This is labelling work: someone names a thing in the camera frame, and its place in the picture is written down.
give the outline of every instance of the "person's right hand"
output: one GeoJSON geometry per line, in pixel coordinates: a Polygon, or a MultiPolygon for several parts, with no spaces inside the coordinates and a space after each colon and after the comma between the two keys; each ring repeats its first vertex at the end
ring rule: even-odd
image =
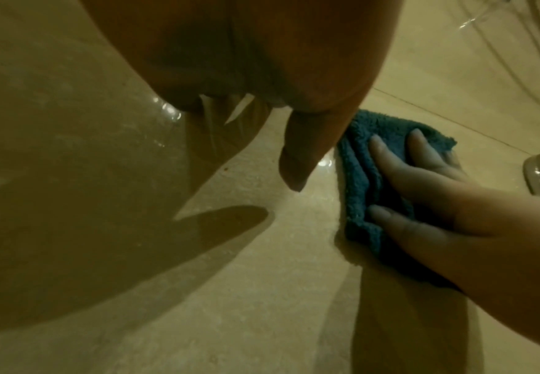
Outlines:
{"type": "Polygon", "coordinates": [[[369,144],[392,186],[431,209],[445,228],[372,206],[375,223],[492,316],[540,343],[540,198],[474,184],[453,154],[439,155],[418,130],[407,138],[407,147],[416,167],[401,161],[378,136],[369,144]]]}

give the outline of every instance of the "cloth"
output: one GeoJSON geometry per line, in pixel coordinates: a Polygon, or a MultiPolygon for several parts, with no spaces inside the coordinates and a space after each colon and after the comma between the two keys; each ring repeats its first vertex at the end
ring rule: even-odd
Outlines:
{"type": "Polygon", "coordinates": [[[346,181],[346,227],[348,240],[366,245],[384,265],[421,282],[438,287],[457,287],[449,280],[425,267],[398,247],[383,230],[375,225],[368,212],[373,204],[386,206],[411,219],[439,226],[429,210],[413,206],[403,199],[381,176],[369,155],[369,139],[378,134],[389,149],[402,160],[406,158],[406,136],[420,129],[437,151],[450,151],[457,142],[437,130],[414,121],[360,110],[338,143],[346,181]]]}

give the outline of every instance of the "teal towel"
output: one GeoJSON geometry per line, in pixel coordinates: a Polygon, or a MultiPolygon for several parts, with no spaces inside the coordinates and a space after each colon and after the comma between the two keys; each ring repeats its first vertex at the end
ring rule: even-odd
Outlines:
{"type": "Polygon", "coordinates": [[[391,187],[369,155],[369,139],[373,134],[378,134],[393,153],[406,162],[410,161],[406,158],[406,136],[414,129],[420,129],[428,142],[441,153],[457,144],[454,139],[443,136],[425,124],[367,110],[360,110],[352,120],[338,143],[346,180],[346,238],[366,245],[380,262],[408,277],[438,287],[457,289],[449,280],[402,251],[372,222],[367,210],[370,205],[378,204],[411,219],[439,226],[429,210],[413,206],[391,187]]]}

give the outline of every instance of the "glossy floor surface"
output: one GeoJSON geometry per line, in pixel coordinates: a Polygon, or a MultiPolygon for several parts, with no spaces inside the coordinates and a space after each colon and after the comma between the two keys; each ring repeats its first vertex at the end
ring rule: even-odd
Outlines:
{"type": "MultiPolygon", "coordinates": [[[[362,107],[528,193],[540,0],[467,22],[485,4],[407,0],[362,107]]],[[[0,373],[540,373],[539,346],[342,240],[336,159],[289,191],[288,110],[224,124],[235,104],[181,115],[75,0],[0,0],[0,373]]]]}

